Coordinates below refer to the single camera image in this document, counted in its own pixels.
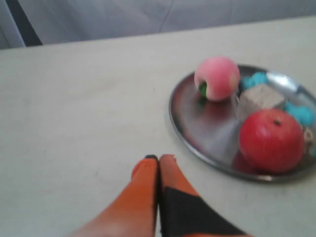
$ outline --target beige cube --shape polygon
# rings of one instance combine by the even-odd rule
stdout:
[[[252,113],[262,109],[279,108],[285,105],[286,98],[266,84],[260,84],[244,91],[239,98],[237,118],[245,121]]]

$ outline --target metal plate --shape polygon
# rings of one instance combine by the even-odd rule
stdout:
[[[241,77],[266,72],[270,86],[291,102],[316,111],[315,97],[293,79],[262,68],[247,65],[238,67]],[[263,173],[248,165],[238,148],[241,123],[235,114],[235,97],[225,102],[208,102],[195,88],[194,73],[185,77],[172,92],[169,102],[171,122],[178,136],[196,156],[228,174],[267,182],[298,178],[316,167],[316,159],[310,154],[304,155],[294,170],[283,174]],[[310,128],[315,134],[315,124]]]

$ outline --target fake fruit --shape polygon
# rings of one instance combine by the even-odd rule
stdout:
[[[302,159],[304,136],[299,123],[286,112],[260,110],[242,124],[239,146],[245,160],[256,168],[282,173]]]
[[[230,97],[237,89],[239,80],[236,63],[222,56],[204,60],[194,75],[196,88],[210,101],[221,101]]]

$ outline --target peach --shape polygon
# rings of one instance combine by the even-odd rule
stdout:
[[[236,63],[223,56],[204,60],[196,69],[194,83],[200,93],[210,101],[221,101],[230,97],[240,80]]]

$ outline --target blue object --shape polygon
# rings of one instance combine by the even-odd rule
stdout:
[[[257,72],[254,75],[252,75],[251,78],[255,82],[255,85],[268,84],[268,78],[266,73],[264,72]]]
[[[297,108],[297,111],[301,116],[300,120],[302,125],[311,126],[314,123],[315,115],[310,108],[300,106]]]
[[[260,84],[268,84],[268,78],[266,73],[264,72],[257,72],[251,77],[247,76],[241,79],[240,87],[241,90],[248,90],[253,86],[260,85]]]
[[[311,126],[315,121],[314,112],[306,106],[295,106],[287,101],[284,110],[293,116],[301,125]]]

